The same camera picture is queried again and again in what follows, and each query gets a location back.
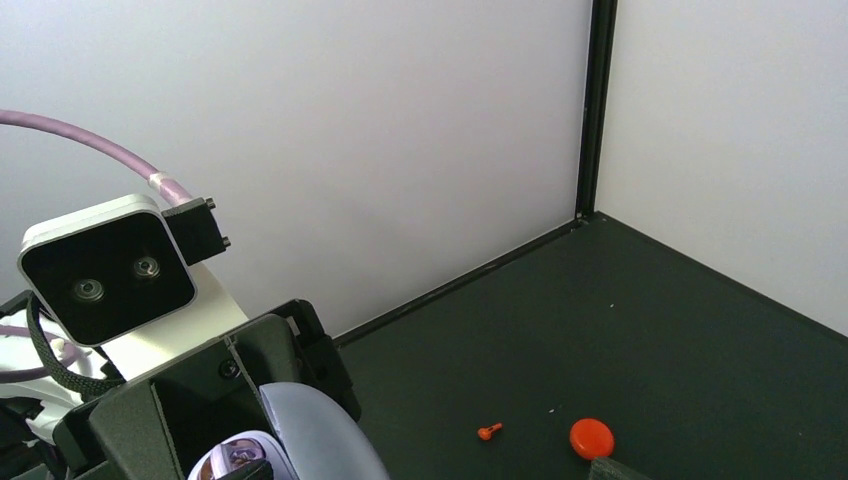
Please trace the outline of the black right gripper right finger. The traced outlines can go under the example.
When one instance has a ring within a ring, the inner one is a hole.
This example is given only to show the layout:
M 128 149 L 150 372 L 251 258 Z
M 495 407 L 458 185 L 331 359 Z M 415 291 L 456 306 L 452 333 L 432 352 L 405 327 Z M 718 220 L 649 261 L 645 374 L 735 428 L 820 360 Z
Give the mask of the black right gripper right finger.
M 650 478 L 609 457 L 597 457 L 590 463 L 588 480 L 650 480 Z

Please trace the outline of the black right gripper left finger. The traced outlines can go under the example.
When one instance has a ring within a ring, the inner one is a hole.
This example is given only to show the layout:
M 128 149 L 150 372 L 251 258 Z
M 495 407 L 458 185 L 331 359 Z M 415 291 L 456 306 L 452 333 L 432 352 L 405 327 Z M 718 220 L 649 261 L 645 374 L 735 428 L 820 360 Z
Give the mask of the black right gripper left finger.
M 267 460 L 256 460 L 229 472 L 219 480 L 273 480 L 274 471 Z

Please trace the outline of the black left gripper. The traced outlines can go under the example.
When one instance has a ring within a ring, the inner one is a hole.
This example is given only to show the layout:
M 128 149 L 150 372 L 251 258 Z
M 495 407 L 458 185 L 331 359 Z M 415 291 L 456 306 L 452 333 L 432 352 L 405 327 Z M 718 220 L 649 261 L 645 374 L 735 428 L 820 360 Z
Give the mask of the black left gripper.
M 269 431 L 259 386 L 293 381 L 361 407 L 312 304 L 291 300 L 73 409 L 54 435 L 69 479 L 183 479 L 218 441 Z

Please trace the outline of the orange round bottle cap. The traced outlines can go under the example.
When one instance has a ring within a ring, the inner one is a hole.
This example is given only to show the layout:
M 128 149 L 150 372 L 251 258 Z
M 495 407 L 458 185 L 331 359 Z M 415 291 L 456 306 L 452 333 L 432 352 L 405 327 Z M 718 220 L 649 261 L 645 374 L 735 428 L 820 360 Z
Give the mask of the orange round bottle cap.
M 569 441 L 575 453 L 587 461 L 609 457 L 615 449 L 612 430 L 595 418 L 577 420 L 570 428 Z

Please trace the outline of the lavender earbud charging case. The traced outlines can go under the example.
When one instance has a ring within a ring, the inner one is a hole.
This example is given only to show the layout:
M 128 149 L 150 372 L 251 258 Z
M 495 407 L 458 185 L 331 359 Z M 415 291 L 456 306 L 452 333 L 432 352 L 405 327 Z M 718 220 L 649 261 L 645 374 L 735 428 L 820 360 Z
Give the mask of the lavender earbud charging case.
M 247 430 L 215 444 L 195 463 L 190 479 L 200 479 L 216 445 L 237 440 L 252 440 L 265 450 L 273 480 L 389 477 L 358 424 L 324 393 L 301 383 L 278 382 L 260 386 L 259 395 L 271 430 Z

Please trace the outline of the purple earbud with ear hook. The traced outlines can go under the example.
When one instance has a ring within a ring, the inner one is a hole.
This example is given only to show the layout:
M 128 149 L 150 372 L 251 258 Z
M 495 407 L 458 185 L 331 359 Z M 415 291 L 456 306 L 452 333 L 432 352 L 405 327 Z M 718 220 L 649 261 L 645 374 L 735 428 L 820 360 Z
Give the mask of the purple earbud with ear hook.
M 216 445 L 204 461 L 200 479 L 222 479 L 241 467 L 267 457 L 265 450 L 252 440 L 237 440 Z

